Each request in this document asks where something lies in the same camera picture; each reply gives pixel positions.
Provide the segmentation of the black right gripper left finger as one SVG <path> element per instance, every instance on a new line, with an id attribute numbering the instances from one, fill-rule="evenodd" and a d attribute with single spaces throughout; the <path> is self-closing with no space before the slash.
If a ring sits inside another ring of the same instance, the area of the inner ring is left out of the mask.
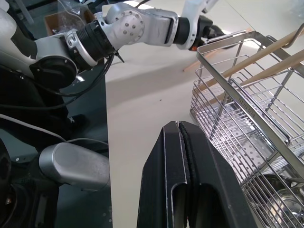
<path id="1" fill-rule="evenodd" d="M 143 170 L 137 227 L 184 228 L 190 175 L 176 121 L 164 125 Z"/>

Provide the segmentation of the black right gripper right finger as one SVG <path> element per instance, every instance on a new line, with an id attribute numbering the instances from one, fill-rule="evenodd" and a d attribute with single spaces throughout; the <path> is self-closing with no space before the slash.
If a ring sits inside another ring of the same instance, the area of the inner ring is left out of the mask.
<path id="1" fill-rule="evenodd" d="M 191 228 L 255 228 L 234 170 L 196 125 L 180 122 L 190 171 Z"/>

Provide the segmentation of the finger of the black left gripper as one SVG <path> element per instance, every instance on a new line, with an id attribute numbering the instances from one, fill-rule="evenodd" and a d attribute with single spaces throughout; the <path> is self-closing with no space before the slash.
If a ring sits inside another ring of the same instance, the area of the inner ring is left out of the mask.
<path id="1" fill-rule="evenodd" d="M 216 25 L 212 25 L 209 29 L 209 38 L 217 38 L 224 35 L 225 33 Z"/>

